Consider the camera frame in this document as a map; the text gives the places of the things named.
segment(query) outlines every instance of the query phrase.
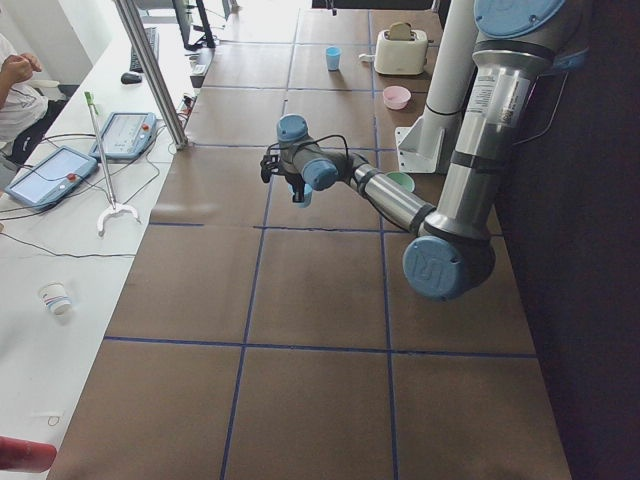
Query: metal pole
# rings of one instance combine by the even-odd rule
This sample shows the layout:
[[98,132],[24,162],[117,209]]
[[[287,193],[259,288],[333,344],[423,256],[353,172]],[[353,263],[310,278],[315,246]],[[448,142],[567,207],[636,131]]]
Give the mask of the metal pole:
[[107,161],[107,155],[104,152],[104,145],[102,143],[102,135],[100,135],[100,127],[98,126],[98,120],[96,119],[95,104],[93,103],[93,96],[90,92],[84,92],[84,96],[89,106],[89,114],[91,115],[91,124],[93,125],[93,131],[96,134],[96,144],[98,145],[98,152],[100,152],[100,162],[102,162],[102,170],[104,171],[104,180],[107,185],[107,196],[109,197],[109,203],[113,208],[116,208],[116,194],[113,191],[113,183],[111,183],[111,172],[109,172],[109,162]]
[[222,9],[224,10],[224,18],[228,19],[231,14],[231,5],[229,4],[229,0],[222,0]]
[[209,17],[207,17],[207,9],[204,7],[202,0],[196,0],[196,7],[198,8],[202,29],[204,30],[204,46],[207,48],[216,48],[216,42],[213,39],[213,33],[211,33]]
[[149,87],[151,87],[156,104],[160,108],[160,112],[162,112],[162,118],[169,129],[171,138],[173,138],[173,143],[178,150],[181,150],[187,145],[188,139],[171,102],[171,95],[164,78],[162,78],[162,73],[160,73],[158,61],[153,55],[147,36],[144,33],[144,26],[142,25],[142,20],[140,20],[138,8],[133,4],[133,0],[114,0],[114,3],[120,14],[124,29],[129,35],[131,44],[138,54],[140,64],[149,81]]

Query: red object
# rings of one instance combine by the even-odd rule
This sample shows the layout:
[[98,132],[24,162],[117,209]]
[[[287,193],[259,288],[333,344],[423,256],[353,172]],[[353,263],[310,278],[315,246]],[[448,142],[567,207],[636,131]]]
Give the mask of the red object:
[[0,437],[0,470],[40,473],[51,468],[58,450],[48,443]]

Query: computer mouse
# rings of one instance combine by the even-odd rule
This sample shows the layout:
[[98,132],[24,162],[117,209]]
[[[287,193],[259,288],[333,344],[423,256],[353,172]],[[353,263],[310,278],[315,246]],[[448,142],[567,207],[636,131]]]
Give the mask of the computer mouse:
[[122,82],[123,85],[140,83],[142,81],[142,75],[136,72],[124,72],[120,77],[120,81]]

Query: tile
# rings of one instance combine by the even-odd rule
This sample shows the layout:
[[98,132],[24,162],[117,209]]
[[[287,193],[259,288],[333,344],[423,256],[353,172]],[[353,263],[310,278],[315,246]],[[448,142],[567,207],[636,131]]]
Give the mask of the tile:
[[150,225],[106,335],[241,342],[259,243],[253,228]]
[[[375,156],[369,158],[375,165]],[[291,202],[284,178],[275,180],[267,225],[297,228],[379,230],[374,208],[346,184],[339,182],[327,190],[313,192],[311,204],[299,208]]]
[[394,356],[402,480],[569,480],[534,359]]
[[411,100],[402,110],[391,110],[385,107],[382,92],[375,94],[375,116],[378,131],[379,148],[396,148],[396,127],[410,127],[424,112],[427,96],[414,93]]
[[292,45],[221,43],[205,87],[286,88]]
[[385,348],[380,236],[268,230],[249,341]]
[[[325,135],[346,137],[349,148],[375,148],[374,113],[371,92],[287,92],[286,113],[302,115],[309,135],[319,139]],[[328,139],[320,146],[342,147],[338,139]]]
[[331,45],[369,44],[369,12],[367,10],[302,10],[298,21],[296,43]]
[[47,478],[217,476],[239,350],[103,342]]
[[260,179],[260,148],[193,147],[178,152],[151,222],[262,225],[268,185]]
[[298,8],[283,2],[245,2],[227,19],[219,37],[223,41],[291,43],[298,21]]
[[361,62],[358,55],[369,47],[339,45],[340,70],[327,70],[326,45],[296,45],[289,88],[324,90],[371,90],[372,64]]
[[487,281],[449,302],[435,302],[407,283],[402,255],[412,236],[386,234],[389,313],[394,349],[533,353],[534,348],[502,238]]
[[202,88],[185,133],[200,145],[271,145],[284,99],[284,90]]
[[427,39],[440,43],[442,27],[438,14],[430,10],[371,10],[371,42],[375,45],[378,33],[388,30],[395,22],[407,22],[415,30],[423,30]]
[[[398,154],[394,152],[380,152],[380,169],[384,172],[392,172],[398,170]],[[445,182],[445,175],[431,174],[431,173],[411,173],[416,183],[415,193],[418,197],[424,201],[429,202],[435,206],[438,205],[440,195],[442,194],[442,187]],[[385,229],[399,230],[397,227],[389,224],[385,221]],[[495,207],[491,207],[489,218],[487,219],[487,228],[492,234],[499,234],[502,232],[502,227],[498,220],[498,214]]]
[[385,355],[247,351],[226,480],[393,478]]

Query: white shirt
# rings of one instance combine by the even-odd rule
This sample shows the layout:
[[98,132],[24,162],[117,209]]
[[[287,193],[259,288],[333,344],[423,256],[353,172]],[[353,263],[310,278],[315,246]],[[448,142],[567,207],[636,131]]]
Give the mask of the white shirt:
[[[0,34],[0,65],[9,55],[17,55],[13,45]],[[25,82],[11,87],[4,107],[0,109],[0,141],[11,142],[42,117],[48,100]]]

